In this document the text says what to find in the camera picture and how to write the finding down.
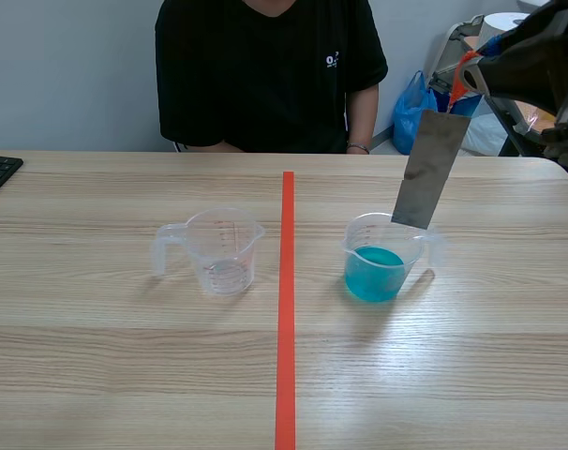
white logo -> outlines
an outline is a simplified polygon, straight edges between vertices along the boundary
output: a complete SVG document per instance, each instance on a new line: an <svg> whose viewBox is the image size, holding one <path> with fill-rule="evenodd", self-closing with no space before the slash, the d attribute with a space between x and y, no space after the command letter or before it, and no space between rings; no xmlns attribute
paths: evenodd
<svg viewBox="0 0 568 450"><path fill-rule="evenodd" d="M328 68L337 68L338 67L338 56L340 55L340 52L336 52L336 55L334 56L328 56L327 58L325 58L325 62L328 65Z"/></svg>

red tape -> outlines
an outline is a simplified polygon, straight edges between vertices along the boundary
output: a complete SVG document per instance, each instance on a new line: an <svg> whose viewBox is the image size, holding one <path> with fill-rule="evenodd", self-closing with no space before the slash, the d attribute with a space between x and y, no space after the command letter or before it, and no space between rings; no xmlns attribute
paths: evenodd
<svg viewBox="0 0 568 450"><path fill-rule="evenodd" d="M294 374L294 172L284 172L277 313L276 450L296 448Z"/></svg>

measuring cup handle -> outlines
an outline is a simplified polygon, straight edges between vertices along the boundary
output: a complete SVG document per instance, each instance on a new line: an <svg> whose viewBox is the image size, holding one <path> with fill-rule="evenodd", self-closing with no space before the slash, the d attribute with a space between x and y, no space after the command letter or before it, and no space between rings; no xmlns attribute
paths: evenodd
<svg viewBox="0 0 568 450"><path fill-rule="evenodd" d="M157 239L151 247L151 258L153 260L153 272L156 277L165 275L167 261L167 245L178 244L186 247L186 224L166 225L157 231Z"/></svg>

person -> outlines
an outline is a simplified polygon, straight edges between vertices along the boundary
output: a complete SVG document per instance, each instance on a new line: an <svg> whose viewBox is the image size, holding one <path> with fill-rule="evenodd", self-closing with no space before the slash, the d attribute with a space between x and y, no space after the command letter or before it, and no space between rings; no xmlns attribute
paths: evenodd
<svg viewBox="0 0 568 450"><path fill-rule="evenodd" d="M165 0L156 50L166 139L368 154L388 72L368 0Z"/></svg>

hand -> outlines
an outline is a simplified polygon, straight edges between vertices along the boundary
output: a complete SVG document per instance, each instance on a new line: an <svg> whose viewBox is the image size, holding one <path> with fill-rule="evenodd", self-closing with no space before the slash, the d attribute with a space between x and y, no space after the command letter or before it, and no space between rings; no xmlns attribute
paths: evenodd
<svg viewBox="0 0 568 450"><path fill-rule="evenodd" d="M347 155L369 155L369 153L361 148L351 147L347 150Z"/></svg>

